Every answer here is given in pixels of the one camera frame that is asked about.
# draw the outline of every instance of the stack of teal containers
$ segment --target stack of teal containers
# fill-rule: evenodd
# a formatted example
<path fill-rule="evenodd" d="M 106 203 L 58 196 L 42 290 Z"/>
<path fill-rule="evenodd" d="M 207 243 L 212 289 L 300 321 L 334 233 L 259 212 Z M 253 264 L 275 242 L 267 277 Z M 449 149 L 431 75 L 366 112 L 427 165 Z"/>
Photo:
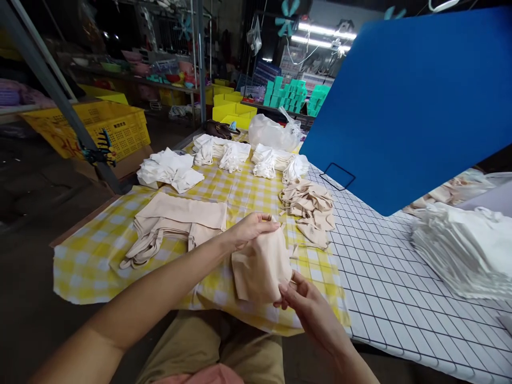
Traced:
<path fill-rule="evenodd" d="M 315 85 L 315 88 L 313 89 L 308 102 L 309 116 L 316 117 L 318 115 L 318 111 L 322 107 L 322 104 L 324 103 L 330 89 L 331 87 L 327 85 Z"/>
<path fill-rule="evenodd" d="M 277 76 L 275 81 L 267 83 L 263 105 L 272 108 L 284 107 L 289 112 L 300 113 L 308 94 L 306 82 L 293 79 L 290 84 L 285 84 L 284 88 L 281 88 L 282 84 L 282 76 Z"/>

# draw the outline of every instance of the khaki pants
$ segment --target khaki pants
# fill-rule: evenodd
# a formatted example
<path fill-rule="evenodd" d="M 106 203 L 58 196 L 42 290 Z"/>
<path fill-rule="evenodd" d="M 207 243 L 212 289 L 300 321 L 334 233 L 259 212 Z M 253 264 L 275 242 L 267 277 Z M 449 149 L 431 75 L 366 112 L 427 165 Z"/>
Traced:
<path fill-rule="evenodd" d="M 229 334 L 221 339 L 222 321 Z M 281 338 L 218 310 L 181 310 L 142 369 L 138 384 L 176 374 L 194 374 L 222 363 L 245 384 L 284 384 Z"/>

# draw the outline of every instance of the yellow checkered tablecloth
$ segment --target yellow checkered tablecloth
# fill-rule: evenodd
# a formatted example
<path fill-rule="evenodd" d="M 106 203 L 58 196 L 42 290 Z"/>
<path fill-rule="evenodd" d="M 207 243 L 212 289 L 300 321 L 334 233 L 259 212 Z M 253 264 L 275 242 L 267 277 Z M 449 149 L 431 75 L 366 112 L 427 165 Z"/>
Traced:
<path fill-rule="evenodd" d="M 161 191 L 169 195 L 210 202 L 226 202 L 227 227 L 250 212 L 278 215 L 282 210 L 278 194 L 283 189 L 281 173 L 272 180 L 252 174 L 249 160 L 241 172 L 229 174 L 213 165 L 194 167 L 205 180 L 187 193 L 177 195 L 170 186 Z M 138 278 L 187 252 L 187 244 L 165 238 L 160 251 L 140 269 L 119 269 L 119 263 L 137 240 L 133 218 L 156 192 L 146 187 L 132 191 L 112 203 L 98 216 L 55 247 L 54 290 L 75 304 L 107 302 Z M 297 230 L 295 217 L 284 215 L 284 233 L 288 245 L 306 242 Z M 316 248 L 299 247 L 292 268 L 312 280 L 328 299 L 340 322 L 348 326 L 350 318 L 345 306 L 345 293 L 332 253 Z M 177 309 L 221 309 L 240 320 L 267 332 L 290 336 L 302 332 L 292 309 L 283 311 L 272 305 L 255 305 L 237 300 L 231 260 L 226 258 L 204 278 L 179 304 Z"/>

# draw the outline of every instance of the white grid surface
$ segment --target white grid surface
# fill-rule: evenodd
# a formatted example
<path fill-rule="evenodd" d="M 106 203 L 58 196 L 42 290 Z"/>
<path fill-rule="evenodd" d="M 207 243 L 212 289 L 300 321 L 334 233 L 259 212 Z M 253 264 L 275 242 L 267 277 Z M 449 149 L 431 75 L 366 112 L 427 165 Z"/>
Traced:
<path fill-rule="evenodd" d="M 512 303 L 452 294 L 410 243 L 412 216 L 383 217 L 320 174 L 312 166 L 308 179 L 325 185 L 334 199 L 330 247 L 351 337 L 476 384 L 510 383 L 512 337 L 497 317 L 512 314 Z"/>

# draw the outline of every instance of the hand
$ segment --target hand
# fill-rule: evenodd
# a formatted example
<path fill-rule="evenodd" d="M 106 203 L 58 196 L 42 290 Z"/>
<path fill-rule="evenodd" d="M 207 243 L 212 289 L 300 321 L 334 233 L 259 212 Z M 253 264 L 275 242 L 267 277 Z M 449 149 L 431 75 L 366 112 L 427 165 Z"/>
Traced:
<path fill-rule="evenodd" d="M 280 284 L 279 290 L 283 299 L 274 306 L 292 307 L 308 336 L 333 359 L 352 351 L 354 347 L 345 329 L 313 283 L 294 270 L 292 281 L 288 286 Z"/>
<path fill-rule="evenodd" d="M 224 235 L 234 244 L 237 251 L 241 250 L 248 241 L 257 238 L 261 234 L 274 232 L 281 225 L 278 222 L 270 222 L 270 213 L 250 213 L 237 224 L 229 228 Z"/>

